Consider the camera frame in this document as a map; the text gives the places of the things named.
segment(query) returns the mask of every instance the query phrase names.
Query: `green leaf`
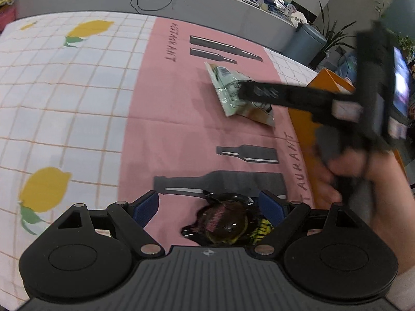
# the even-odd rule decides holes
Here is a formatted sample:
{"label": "green leaf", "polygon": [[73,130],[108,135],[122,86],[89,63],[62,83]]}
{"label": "green leaf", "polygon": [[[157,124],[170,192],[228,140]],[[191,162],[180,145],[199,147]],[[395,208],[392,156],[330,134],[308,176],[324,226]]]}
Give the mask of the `green leaf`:
{"label": "green leaf", "polygon": [[22,227],[23,227],[23,229],[24,230],[26,230],[29,234],[32,234],[32,235],[37,235],[35,232],[32,232],[28,227],[27,227],[27,225],[23,222],[23,219],[22,219]]}
{"label": "green leaf", "polygon": [[76,42],[82,42],[83,39],[80,37],[66,37],[66,43],[76,43]]}
{"label": "green leaf", "polygon": [[336,35],[333,36],[333,38],[331,39],[331,43],[334,43],[336,41],[338,41],[340,38],[342,38],[343,36],[349,36],[349,35],[344,35],[343,32],[339,32]]}
{"label": "green leaf", "polygon": [[331,39],[333,38],[333,35],[335,33],[336,25],[337,25],[337,20],[335,21],[335,23],[333,24],[333,27],[331,28],[330,32],[327,35],[327,42],[331,42]]}
{"label": "green leaf", "polygon": [[27,208],[23,205],[20,205],[20,214],[22,215],[22,220],[30,224],[35,224],[43,221],[32,209]]}
{"label": "green leaf", "polygon": [[323,33],[322,33],[322,35],[324,36],[324,30],[325,30],[325,28],[326,28],[326,24],[325,24],[325,22],[324,22],[324,11],[323,11],[323,7],[322,7],[322,5],[321,5],[321,2],[319,1],[318,3],[320,4],[321,18],[323,19]]}
{"label": "green leaf", "polygon": [[346,46],[346,47],[348,47],[350,49],[355,49],[355,47],[353,47],[352,45],[349,45],[349,44],[344,43],[344,42],[337,43],[337,45],[344,45],[344,46]]}
{"label": "green leaf", "polygon": [[330,30],[330,10],[329,10],[329,6],[326,6],[326,7],[327,7],[327,33],[326,33],[325,38],[327,38],[329,30]]}
{"label": "green leaf", "polygon": [[345,29],[347,29],[347,28],[349,28],[349,27],[353,26],[356,22],[357,22],[357,21],[354,21],[354,22],[351,22],[351,23],[347,24],[346,26],[344,26],[343,28],[341,28],[341,29],[340,29],[340,31],[343,31],[343,30],[345,30]]}
{"label": "green leaf", "polygon": [[337,38],[336,40],[332,41],[332,43],[333,43],[333,45],[336,45],[336,44],[337,44],[337,43],[339,43],[341,40],[343,40],[343,39],[345,39],[345,38],[348,38],[348,37],[354,37],[354,36],[351,36],[351,35],[344,35],[344,36],[341,36],[341,37]]}

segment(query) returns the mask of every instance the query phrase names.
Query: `food wrapper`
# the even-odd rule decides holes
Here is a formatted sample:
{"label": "food wrapper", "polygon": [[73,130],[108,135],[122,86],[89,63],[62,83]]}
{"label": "food wrapper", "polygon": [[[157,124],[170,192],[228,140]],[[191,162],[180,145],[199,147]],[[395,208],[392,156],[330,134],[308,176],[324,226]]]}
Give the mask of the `food wrapper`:
{"label": "food wrapper", "polygon": [[238,98],[239,81],[253,80],[248,76],[216,64],[206,63],[210,79],[227,117],[239,114],[274,127],[274,114],[270,104],[245,101]]}
{"label": "food wrapper", "polygon": [[209,205],[198,211],[196,222],[181,230],[183,237],[203,247],[254,245],[273,230],[251,197],[224,193],[205,199]]}

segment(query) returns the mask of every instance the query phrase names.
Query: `potted plant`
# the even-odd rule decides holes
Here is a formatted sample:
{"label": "potted plant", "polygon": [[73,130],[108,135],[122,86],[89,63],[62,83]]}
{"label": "potted plant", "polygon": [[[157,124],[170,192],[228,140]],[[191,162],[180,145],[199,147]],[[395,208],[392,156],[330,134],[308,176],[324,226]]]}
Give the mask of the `potted plant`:
{"label": "potted plant", "polygon": [[330,50],[330,48],[336,45],[344,45],[346,47],[354,49],[353,46],[343,42],[343,40],[348,37],[354,37],[352,35],[345,34],[344,30],[346,30],[350,26],[353,26],[356,23],[356,21],[351,22],[347,24],[346,26],[344,26],[343,28],[341,28],[339,31],[336,31],[337,20],[333,23],[333,26],[330,27],[329,6],[327,6],[327,27],[326,27],[326,18],[325,18],[321,3],[320,3],[320,10],[321,10],[321,18],[323,20],[323,32],[321,32],[321,30],[316,25],[312,25],[312,26],[314,26],[325,37],[325,39],[327,40],[327,43],[324,45],[323,48],[321,48],[321,50],[317,53],[317,55],[310,62],[309,65],[313,69],[316,69],[317,66],[321,63],[321,61],[325,59],[325,57],[327,57],[327,52]]}
{"label": "potted plant", "polygon": [[415,56],[415,42],[409,36],[403,36],[401,33],[396,35],[396,39],[399,43],[399,47],[402,50],[403,57],[406,63],[409,64],[414,60]]}

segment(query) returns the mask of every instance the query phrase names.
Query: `blue gripper pad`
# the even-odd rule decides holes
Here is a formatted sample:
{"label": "blue gripper pad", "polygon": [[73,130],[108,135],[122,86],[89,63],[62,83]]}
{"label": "blue gripper pad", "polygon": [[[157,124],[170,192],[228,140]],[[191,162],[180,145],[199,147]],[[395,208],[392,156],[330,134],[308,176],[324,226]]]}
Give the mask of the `blue gripper pad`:
{"label": "blue gripper pad", "polygon": [[264,192],[260,192],[258,195],[258,206],[261,213],[274,227],[287,216],[284,208]]}
{"label": "blue gripper pad", "polygon": [[144,228],[158,211],[158,193],[150,191],[131,203],[130,206],[133,206],[133,220]]}

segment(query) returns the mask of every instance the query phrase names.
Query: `bag of snacks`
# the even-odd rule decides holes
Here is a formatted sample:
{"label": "bag of snacks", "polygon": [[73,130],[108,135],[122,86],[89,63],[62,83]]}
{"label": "bag of snacks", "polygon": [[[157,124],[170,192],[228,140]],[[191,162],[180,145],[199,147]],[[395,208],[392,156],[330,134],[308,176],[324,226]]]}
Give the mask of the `bag of snacks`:
{"label": "bag of snacks", "polygon": [[260,123],[275,126],[270,104],[245,101],[238,97],[239,81],[253,80],[252,78],[216,64],[206,63],[206,68],[227,117],[239,114]]}

